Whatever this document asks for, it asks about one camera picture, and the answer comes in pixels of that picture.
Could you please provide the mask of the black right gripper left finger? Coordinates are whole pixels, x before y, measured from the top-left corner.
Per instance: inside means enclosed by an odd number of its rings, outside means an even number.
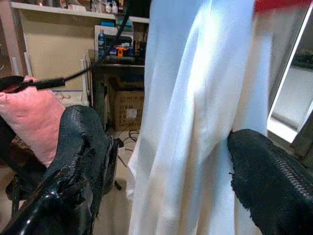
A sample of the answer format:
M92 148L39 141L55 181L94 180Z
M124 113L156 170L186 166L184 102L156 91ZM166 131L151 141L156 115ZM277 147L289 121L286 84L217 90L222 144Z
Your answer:
M31 175L7 154L15 132L2 125L0 159L25 182L32 193L18 207L0 235L93 235L110 158L117 143L105 133L100 116L90 107L67 107L60 121L57 151L42 179Z

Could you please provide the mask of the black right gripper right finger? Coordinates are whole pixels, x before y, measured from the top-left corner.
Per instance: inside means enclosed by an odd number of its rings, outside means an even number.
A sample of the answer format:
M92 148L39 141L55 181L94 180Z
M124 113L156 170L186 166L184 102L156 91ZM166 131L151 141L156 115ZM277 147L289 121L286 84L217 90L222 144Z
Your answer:
M313 176L251 129L231 132L231 186L262 235L313 235Z

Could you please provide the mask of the white shirt with red logo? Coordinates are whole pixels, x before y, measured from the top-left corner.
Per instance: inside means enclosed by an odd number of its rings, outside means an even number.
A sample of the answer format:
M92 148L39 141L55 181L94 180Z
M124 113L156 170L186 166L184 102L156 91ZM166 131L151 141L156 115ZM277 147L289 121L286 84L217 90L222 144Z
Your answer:
M231 131L266 133L272 35L257 0L152 0L128 235L261 235L231 187Z

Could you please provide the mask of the pink pillow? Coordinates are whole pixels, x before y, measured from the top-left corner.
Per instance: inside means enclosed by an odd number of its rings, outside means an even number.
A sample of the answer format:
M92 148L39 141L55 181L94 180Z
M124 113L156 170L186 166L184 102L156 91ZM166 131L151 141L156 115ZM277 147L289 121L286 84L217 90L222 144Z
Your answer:
M27 87L17 93L0 92L0 116L45 167L56 155L64 105L53 91Z

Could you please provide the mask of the printed cardboard box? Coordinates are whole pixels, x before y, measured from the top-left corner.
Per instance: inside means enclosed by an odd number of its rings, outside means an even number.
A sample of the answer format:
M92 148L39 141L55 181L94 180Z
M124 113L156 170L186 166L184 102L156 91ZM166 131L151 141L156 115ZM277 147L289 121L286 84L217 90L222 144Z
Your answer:
M143 104L143 91L117 91L114 100L115 131L139 130Z

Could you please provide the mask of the black chair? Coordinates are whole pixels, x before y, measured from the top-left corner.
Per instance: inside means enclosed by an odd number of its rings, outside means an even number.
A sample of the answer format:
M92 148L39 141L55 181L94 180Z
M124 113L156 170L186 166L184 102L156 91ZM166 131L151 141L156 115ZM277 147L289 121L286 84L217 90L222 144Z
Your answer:
M36 157L28 158L23 165L9 156L10 144L17 135L0 117L0 163L7 164L14 172L14 178L6 188L6 194L12 201L14 215L19 210L20 201L26 200L39 185L46 167Z

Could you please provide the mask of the white framed mirror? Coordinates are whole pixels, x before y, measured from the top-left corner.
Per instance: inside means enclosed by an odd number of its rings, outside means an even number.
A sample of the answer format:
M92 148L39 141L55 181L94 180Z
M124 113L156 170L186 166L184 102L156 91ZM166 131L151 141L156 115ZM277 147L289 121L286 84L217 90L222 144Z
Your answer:
M274 15L272 72L267 128L291 144L313 110L313 1Z

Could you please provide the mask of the blue bottle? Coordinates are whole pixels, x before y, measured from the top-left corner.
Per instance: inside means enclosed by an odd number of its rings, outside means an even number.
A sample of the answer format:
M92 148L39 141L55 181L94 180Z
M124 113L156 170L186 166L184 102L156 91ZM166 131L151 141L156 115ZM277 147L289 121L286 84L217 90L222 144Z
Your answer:
M106 51L106 36L104 30L101 29L98 34L98 59L101 61L105 57Z

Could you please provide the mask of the white wall shelf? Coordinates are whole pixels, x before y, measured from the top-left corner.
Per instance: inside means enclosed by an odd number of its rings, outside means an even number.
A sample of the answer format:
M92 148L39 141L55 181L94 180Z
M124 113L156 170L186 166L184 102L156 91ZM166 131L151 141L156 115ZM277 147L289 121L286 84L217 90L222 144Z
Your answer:
M117 20L123 17L121 15L96 13L96 12L90 12L90 11L75 11L75 10L50 7L50 6L39 6L35 4L28 4L28 3L21 3L21 2L11 2L11 7L15 9L21 9L21 10L31 10L31 11L38 11L38 12L54 13L54 14L92 17L92 18L107 19L107 20Z

